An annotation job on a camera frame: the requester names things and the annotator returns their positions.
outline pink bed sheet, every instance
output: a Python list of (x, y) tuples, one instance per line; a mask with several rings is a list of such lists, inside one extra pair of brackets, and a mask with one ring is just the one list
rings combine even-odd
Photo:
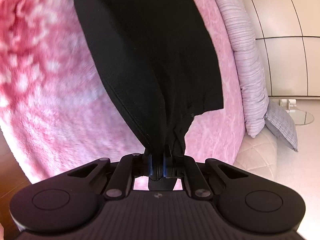
[[(218, 55), (224, 109), (195, 117), (186, 154), (233, 163), (244, 135), (234, 55), (215, 0), (194, 1)], [(0, 126), (32, 183), (144, 151), (101, 84), (73, 0), (0, 0)]]

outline gray pillow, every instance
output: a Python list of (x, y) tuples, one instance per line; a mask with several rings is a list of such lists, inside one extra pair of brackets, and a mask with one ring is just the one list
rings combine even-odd
[(285, 145), (298, 151), (298, 137), (296, 125), (287, 111), (274, 101), (270, 100), (265, 115), (266, 126)]

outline brown floor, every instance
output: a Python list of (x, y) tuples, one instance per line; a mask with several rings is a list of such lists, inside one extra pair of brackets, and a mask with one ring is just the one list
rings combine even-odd
[(12, 240), (19, 233), (9, 213), (9, 202), (29, 184), (0, 130), (0, 223), (4, 227), (4, 240)]

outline black garment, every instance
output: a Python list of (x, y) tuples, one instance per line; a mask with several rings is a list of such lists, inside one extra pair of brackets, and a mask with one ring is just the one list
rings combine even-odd
[(193, 117), (223, 108), (218, 59), (193, 0), (74, 0), (108, 95), (153, 161), (185, 151)]

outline headboard panel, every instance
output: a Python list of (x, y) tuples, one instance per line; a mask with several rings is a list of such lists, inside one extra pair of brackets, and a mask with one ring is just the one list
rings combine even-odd
[(269, 96), (320, 97), (320, 0), (244, 0)]

